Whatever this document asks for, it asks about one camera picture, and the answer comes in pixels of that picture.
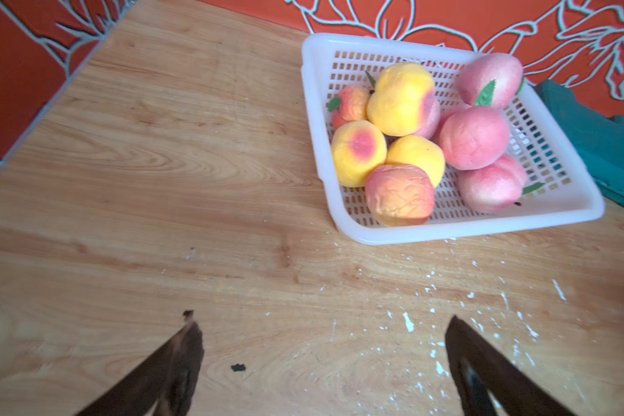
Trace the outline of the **pink peach with leaf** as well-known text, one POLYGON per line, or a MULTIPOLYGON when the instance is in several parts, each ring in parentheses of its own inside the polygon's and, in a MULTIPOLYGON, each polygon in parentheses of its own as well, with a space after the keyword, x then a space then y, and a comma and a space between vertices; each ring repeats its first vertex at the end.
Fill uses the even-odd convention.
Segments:
POLYGON ((502 109, 471 106, 447 120, 437 144, 447 165, 468 171, 495 162, 507 151, 510 138, 509 122, 502 109))
POLYGON ((433 103, 430 107, 430 112, 428 117, 426 118, 426 122, 424 125, 417 130, 414 134, 423 137, 425 139, 431 140, 438 129, 441 118, 441 106, 437 99, 433 100, 433 103))
POLYGON ((476 213, 497 214, 516 204, 523 194, 544 186, 535 183, 527 187, 527 183, 525 169, 504 154, 490 166, 460 171, 458 189, 466 205, 476 213))

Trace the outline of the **orange pink peach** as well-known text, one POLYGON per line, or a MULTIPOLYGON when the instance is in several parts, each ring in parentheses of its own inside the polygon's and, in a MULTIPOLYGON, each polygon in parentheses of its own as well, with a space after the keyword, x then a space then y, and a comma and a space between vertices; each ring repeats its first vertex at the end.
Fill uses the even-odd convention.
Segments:
POLYGON ((378 166, 365 185, 367 206, 383 226, 424 225, 433 214, 435 188, 410 164, 378 166))

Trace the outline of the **pink peach with leaf upper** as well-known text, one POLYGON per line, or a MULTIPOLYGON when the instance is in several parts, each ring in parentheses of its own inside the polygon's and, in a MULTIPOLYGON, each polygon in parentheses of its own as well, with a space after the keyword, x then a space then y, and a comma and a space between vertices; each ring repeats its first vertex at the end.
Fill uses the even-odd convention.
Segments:
POLYGON ((516 204, 523 194, 544 186, 535 183, 527 187, 527 183, 525 169, 504 154, 490 166, 460 171, 458 189, 466 205, 476 213, 497 214, 516 204))

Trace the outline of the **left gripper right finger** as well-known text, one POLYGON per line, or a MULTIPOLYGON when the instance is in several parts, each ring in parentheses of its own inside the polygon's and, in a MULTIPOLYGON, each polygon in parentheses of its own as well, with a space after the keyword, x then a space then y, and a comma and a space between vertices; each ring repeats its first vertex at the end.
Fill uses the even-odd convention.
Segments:
POLYGON ((459 317, 449 322, 445 346, 465 415, 495 415, 492 397, 509 415, 572 414, 459 317))

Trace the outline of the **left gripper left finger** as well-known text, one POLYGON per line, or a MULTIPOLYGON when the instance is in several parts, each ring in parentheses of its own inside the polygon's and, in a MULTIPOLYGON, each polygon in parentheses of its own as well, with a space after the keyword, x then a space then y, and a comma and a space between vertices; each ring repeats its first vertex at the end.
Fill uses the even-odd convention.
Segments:
POLYGON ((205 351, 194 312, 187 310, 183 317, 181 330, 79 414, 188 414, 205 351))

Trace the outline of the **pink peach with leaf lower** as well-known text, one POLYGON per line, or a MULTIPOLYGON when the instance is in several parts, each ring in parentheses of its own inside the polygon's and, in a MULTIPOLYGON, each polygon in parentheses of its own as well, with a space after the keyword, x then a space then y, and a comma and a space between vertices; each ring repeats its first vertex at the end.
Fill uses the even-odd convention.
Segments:
POLYGON ((507 151, 510 138, 509 122, 502 109, 471 106, 447 120, 437 144, 447 165, 468 171, 495 162, 507 151))

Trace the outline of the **pink plastic perforated basket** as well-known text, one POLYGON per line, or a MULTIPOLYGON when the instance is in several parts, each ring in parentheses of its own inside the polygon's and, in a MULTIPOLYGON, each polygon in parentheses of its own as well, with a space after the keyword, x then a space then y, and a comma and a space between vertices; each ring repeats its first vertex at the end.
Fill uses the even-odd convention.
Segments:
POLYGON ((417 62, 432 75, 441 107, 459 103, 456 79, 474 51, 339 34, 309 36, 302 47, 303 91, 310 135, 329 212, 337 229, 362 244, 405 244, 568 225, 601 218, 603 196, 587 167, 535 90, 524 87, 504 109, 511 138, 508 153, 527 173, 525 194, 495 215, 475 213, 462 199, 457 171, 448 167, 424 225, 386 227, 367 206, 361 188, 339 184, 331 155, 334 134, 327 105, 349 85, 399 62, 417 62))

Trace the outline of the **yellow red peach front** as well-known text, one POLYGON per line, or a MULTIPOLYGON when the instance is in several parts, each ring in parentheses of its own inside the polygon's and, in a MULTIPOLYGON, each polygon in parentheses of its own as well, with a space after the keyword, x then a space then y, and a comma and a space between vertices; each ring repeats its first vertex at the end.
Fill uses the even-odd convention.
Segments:
POLYGON ((431 74, 415 62, 384 69, 367 104, 367 118, 389 136, 415 133, 426 123, 434 102, 431 74))

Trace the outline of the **orange red peach with leaf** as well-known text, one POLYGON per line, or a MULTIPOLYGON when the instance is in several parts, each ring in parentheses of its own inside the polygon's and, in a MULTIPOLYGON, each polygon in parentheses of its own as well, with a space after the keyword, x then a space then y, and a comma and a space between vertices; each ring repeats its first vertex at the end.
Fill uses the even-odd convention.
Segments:
POLYGON ((334 130, 352 121, 367 119, 370 92, 361 86, 348 86, 327 104, 334 130))

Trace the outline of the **pink peach front with leaf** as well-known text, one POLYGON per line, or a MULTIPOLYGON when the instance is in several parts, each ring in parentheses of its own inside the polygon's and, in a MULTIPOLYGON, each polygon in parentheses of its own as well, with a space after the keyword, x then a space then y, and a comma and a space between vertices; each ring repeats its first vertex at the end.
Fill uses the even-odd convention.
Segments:
POLYGON ((423 137, 425 139, 431 140, 438 129, 441 118, 441 106, 437 99, 433 100, 433 103, 430 107, 430 112, 428 117, 426 118, 426 122, 424 125, 417 130, 414 134, 423 137))

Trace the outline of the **green plastic tool case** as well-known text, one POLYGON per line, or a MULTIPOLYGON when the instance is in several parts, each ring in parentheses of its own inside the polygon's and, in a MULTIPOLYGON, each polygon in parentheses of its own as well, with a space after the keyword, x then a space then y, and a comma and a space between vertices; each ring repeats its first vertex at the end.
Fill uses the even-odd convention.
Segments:
POLYGON ((607 118, 554 81, 534 88, 588 168, 604 197, 624 207, 624 116, 607 118))

